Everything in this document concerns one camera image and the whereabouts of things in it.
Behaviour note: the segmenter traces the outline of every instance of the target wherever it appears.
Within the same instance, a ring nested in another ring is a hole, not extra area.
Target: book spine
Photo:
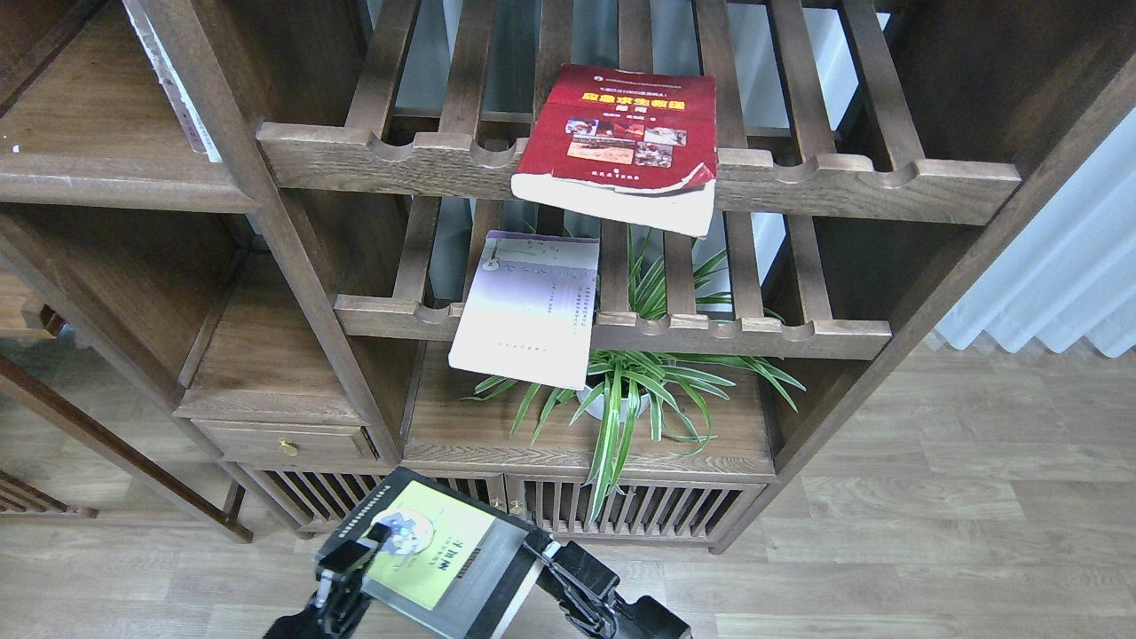
[[[201,122],[201,116],[193,106],[193,100],[186,93],[185,85],[182,84],[182,78],[177,75],[177,69],[170,64],[169,56],[166,53],[165,47],[161,45],[161,40],[153,30],[150,18],[145,15],[145,10],[137,0],[123,0],[123,5],[126,7],[126,15],[130,16],[131,24],[134,26],[134,33],[137,34],[139,42],[142,43],[142,49],[150,58],[150,65],[153,66],[153,70],[158,75],[158,83],[166,92],[166,98],[169,99],[169,106],[174,108],[177,122],[182,124],[190,147],[199,153],[206,153],[209,161],[222,161],[212,138],[209,136],[204,123]]]

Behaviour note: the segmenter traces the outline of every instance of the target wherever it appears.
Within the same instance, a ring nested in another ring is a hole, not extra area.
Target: spider plant
[[[649,239],[650,232],[637,249],[628,241],[628,302],[630,309],[638,313],[644,320],[659,320],[667,313],[666,276],[661,257],[654,259],[646,269],[643,268]],[[716,273],[725,268],[725,258],[726,251],[722,250],[698,265],[694,269],[695,290],[708,284]],[[702,294],[695,299],[698,306],[729,302],[728,291]],[[707,364],[750,371],[761,375],[794,410],[796,410],[796,404],[790,396],[786,385],[804,390],[799,381],[762,357],[644,352],[638,350],[593,351],[588,359],[587,374],[590,379],[599,377],[599,381],[579,400],[580,406],[569,421],[570,424],[575,424],[592,401],[600,397],[603,398],[600,432],[595,442],[591,471],[585,481],[585,486],[593,487],[588,508],[590,520],[594,521],[600,515],[604,499],[619,490],[619,479],[630,453],[632,438],[642,409],[641,396],[646,398],[645,404],[650,410],[651,439],[660,441],[666,437],[674,441],[693,445],[690,450],[676,453],[676,455],[695,455],[713,439],[713,425],[705,396],[728,400],[729,395],[725,389],[735,384],[726,377],[702,370],[702,366]],[[465,399],[488,401],[516,384],[517,380],[515,379],[492,376],[477,384],[474,388],[474,395]],[[528,384],[528,389],[517,408],[517,415],[510,430],[511,434],[517,433],[543,388],[544,385],[538,383]],[[686,414],[687,409],[679,406],[676,395],[690,398],[701,414],[700,423],[704,426],[704,431]],[[557,406],[570,401],[574,396],[576,396],[576,391],[571,389],[551,389],[536,418],[531,443],[536,442],[536,438],[541,434],[541,429],[552,410]],[[621,406],[625,399],[627,403],[626,418],[621,418]],[[679,433],[670,432],[667,428],[669,415],[673,415],[682,425]]]

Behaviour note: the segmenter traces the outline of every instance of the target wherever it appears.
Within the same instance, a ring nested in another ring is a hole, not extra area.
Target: white curtain
[[[936,326],[954,348],[984,331],[1017,352],[1081,338],[1136,346],[1136,111],[1096,149]]]

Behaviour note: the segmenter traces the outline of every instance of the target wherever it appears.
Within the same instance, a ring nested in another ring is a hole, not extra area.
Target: green book cover
[[[433,611],[496,517],[410,482],[376,518],[392,536],[367,576]]]

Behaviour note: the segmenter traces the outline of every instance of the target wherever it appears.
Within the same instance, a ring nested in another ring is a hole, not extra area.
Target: book cover
[[[600,241],[490,231],[450,366],[582,389]]]
[[[441,637],[501,637],[543,564],[523,547],[535,530],[407,468],[395,468],[317,554],[391,528],[362,591]]]
[[[515,196],[704,235],[717,177],[715,81],[565,65],[520,158]]]

